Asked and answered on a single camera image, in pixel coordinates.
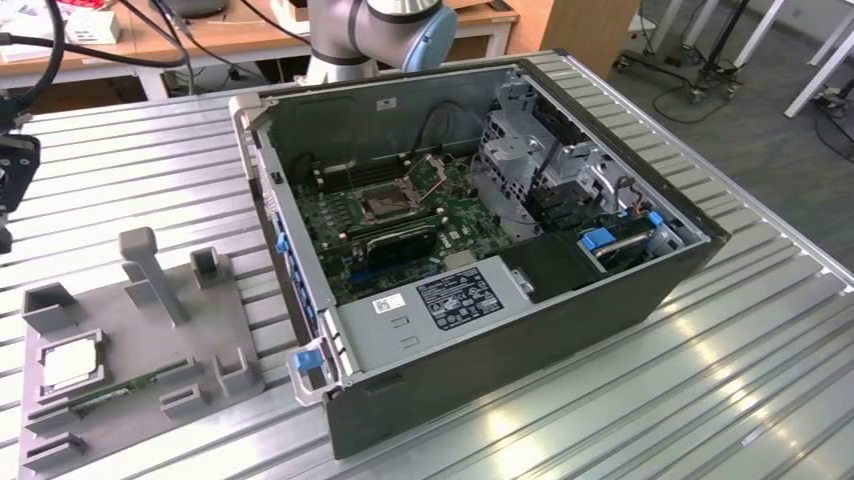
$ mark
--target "motherboard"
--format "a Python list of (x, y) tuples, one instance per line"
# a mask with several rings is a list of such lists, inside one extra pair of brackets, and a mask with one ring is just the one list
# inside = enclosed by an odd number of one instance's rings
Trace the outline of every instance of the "motherboard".
[(350, 303), (463, 267), (512, 241), (471, 182), (472, 158), (426, 154), (322, 173), (295, 197), (332, 293)]

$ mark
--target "circuit board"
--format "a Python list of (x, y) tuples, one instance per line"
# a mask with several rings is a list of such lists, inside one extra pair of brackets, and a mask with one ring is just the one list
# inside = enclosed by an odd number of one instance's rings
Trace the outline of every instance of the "circuit board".
[[(512, 243), (468, 177), (467, 161), (430, 157), (430, 161), (422, 158), (402, 178), (344, 191), (322, 193), (311, 183), (295, 186), (339, 305), (462, 266), (459, 258), (480, 260)], [(359, 262), (364, 250), (383, 239), (396, 242), (406, 232), (438, 235), (435, 244), (426, 244), (430, 252), (366, 269)], [(399, 249), (399, 243), (388, 247)]]

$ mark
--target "white box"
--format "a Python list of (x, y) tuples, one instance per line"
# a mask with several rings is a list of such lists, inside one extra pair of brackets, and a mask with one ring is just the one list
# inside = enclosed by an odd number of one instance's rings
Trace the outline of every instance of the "white box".
[(75, 11), (65, 22), (65, 35), (79, 45), (119, 43), (121, 25), (115, 12)]

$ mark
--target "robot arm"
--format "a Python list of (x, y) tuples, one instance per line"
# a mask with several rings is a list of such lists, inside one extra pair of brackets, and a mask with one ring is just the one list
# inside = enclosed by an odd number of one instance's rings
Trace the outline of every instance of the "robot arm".
[(376, 61), (404, 72), (435, 68), (456, 33), (442, 0), (310, 0), (308, 19), (310, 85), (372, 77)]

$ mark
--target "gray floor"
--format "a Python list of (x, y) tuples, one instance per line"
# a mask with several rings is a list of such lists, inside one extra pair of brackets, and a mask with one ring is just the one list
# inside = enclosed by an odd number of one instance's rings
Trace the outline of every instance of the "gray floor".
[[(662, 17), (667, 0), (643, 0), (644, 15)], [(699, 0), (684, 2), (674, 25), (674, 37), (687, 24)], [(730, 7), (722, 5), (701, 37), (707, 54)], [(734, 59), (758, 23), (746, 15), (733, 35), (725, 58)], [(789, 104), (815, 74), (806, 65), (818, 44), (814, 40), (775, 28), (767, 35), (741, 79), (745, 86), (730, 104), (698, 125), (682, 125), (655, 113), (654, 97), (679, 81), (632, 65), (614, 72), (610, 82), (628, 99), (652, 115), (703, 157), (735, 180), (777, 214), (839, 260), (854, 269), (854, 164), (839, 158), (814, 132), (814, 108), (807, 105), (794, 120), (783, 116)], [(841, 86), (854, 77), (854, 68), (842, 66), (830, 84)], [(718, 103), (718, 98), (690, 105), (687, 94), (668, 96), (659, 106), (671, 116), (697, 118)], [(853, 121), (847, 125), (854, 132)], [(823, 124), (822, 133), (846, 152), (851, 147)]]

